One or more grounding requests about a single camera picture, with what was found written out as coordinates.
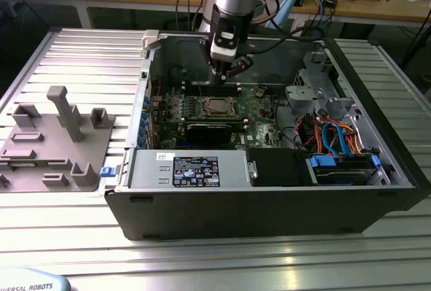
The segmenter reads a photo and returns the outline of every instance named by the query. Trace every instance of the slotted aluminum surface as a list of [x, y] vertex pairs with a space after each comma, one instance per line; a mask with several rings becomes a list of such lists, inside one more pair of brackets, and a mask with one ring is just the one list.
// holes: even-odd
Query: slotted aluminum surface
[[[62, 36], [79, 38], [80, 46], [85, 39], [90, 49], [91, 38], [96, 44], [101, 38], [113, 49], [108, 55], [95, 50], [93, 58], [84, 57], [87, 50], [75, 50], [75, 44], [61, 51], [53, 48], [59, 40], [53, 36], [33, 68], [43, 73], [30, 68], [15, 97], [36, 103], [43, 112], [55, 112], [43, 99], [46, 85], [85, 84], [82, 89], [68, 86], [75, 94], [71, 102], [83, 112], [98, 104], [118, 116], [105, 159], [105, 164], [114, 165], [121, 160], [129, 96], [138, 76], [134, 63], [140, 57], [135, 51], [118, 50], [121, 41], [111, 45], [108, 39], [135, 39], [142, 33], [64, 30]], [[93, 71], [79, 69], [82, 74], [76, 74], [76, 63], [87, 68], [92, 64]], [[110, 86], [118, 86], [118, 91]], [[99, 100], [103, 94], [111, 99]], [[13, 125], [10, 110], [1, 113], [3, 139]], [[409, 212], [384, 217], [364, 234], [133, 242], [123, 236], [97, 192], [0, 195], [0, 267], [62, 274], [79, 291], [429, 290], [430, 235], [431, 199]]]
[[[383, 114], [431, 180], [431, 106], [380, 47], [362, 40], [337, 40]], [[341, 89], [350, 96], [346, 83]]]

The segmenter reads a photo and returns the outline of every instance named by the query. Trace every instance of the aluminum extrusion table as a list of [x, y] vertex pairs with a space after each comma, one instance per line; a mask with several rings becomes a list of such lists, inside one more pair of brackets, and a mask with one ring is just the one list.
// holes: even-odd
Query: aluminum extrusion table
[[[104, 163], [118, 164], [143, 61], [142, 35], [72, 29], [48, 34], [0, 101], [0, 139], [14, 124], [10, 114], [17, 103], [34, 103], [38, 110], [54, 113], [46, 91], [52, 84], [65, 84], [70, 103], [82, 112], [97, 105], [117, 116]], [[388, 71], [372, 77], [368, 68], [378, 65], [361, 66], [361, 58], [381, 54], [357, 41], [347, 46], [352, 43], [356, 48], [347, 49], [357, 56], [361, 73], [369, 75], [367, 86], [388, 95], [414, 92], [402, 73], [394, 74], [397, 79], [390, 79]], [[397, 81], [403, 85], [400, 90], [385, 89], [397, 87]], [[416, 106], [415, 98], [408, 100]], [[415, 135], [411, 128], [422, 124], [429, 132], [429, 119], [409, 117], [410, 112], [424, 116], [424, 111], [406, 109], [405, 118], [394, 120], [395, 129], [401, 126]], [[415, 148], [413, 155], [431, 176], [431, 141], [420, 139]], [[0, 240], [0, 267], [61, 274], [79, 291], [431, 288], [431, 199], [409, 212], [387, 215], [361, 235], [132, 242], [97, 191], [6, 193], [0, 194]]]

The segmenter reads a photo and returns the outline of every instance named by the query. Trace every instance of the wire bundle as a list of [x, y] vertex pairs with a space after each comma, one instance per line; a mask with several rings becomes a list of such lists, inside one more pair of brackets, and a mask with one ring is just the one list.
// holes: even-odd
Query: wire bundle
[[[329, 117], [322, 119], [315, 118], [312, 122], [310, 123], [303, 117], [296, 127], [296, 130], [299, 131], [304, 124], [312, 125], [314, 135], [308, 138], [303, 144], [309, 151], [337, 156], [338, 152], [335, 151], [334, 146], [339, 145], [344, 154], [361, 154], [358, 133], [346, 123], [340, 123]], [[328, 143], [327, 140], [328, 130], [337, 132], [331, 143]]]

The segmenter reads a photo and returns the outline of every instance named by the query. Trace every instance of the table leg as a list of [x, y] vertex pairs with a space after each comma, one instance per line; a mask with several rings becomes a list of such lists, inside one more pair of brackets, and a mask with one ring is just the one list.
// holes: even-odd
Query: table leg
[[0, 1], [0, 10], [9, 18], [16, 18], [16, 12], [11, 3]]
[[88, 7], [85, 3], [77, 3], [75, 5], [76, 12], [78, 12], [79, 20], [82, 28], [93, 28], [93, 22], [88, 13]]

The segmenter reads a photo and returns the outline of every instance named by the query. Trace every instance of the circuit board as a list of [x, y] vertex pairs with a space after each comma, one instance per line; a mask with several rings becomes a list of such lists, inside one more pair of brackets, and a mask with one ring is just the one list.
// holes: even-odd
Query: circuit board
[[193, 121], [232, 128], [230, 141], [217, 149], [282, 148], [271, 96], [257, 98], [256, 91], [256, 86], [247, 86], [237, 97], [208, 97], [186, 96], [180, 88], [171, 88], [153, 102], [156, 148], [205, 148], [187, 139], [187, 124]]

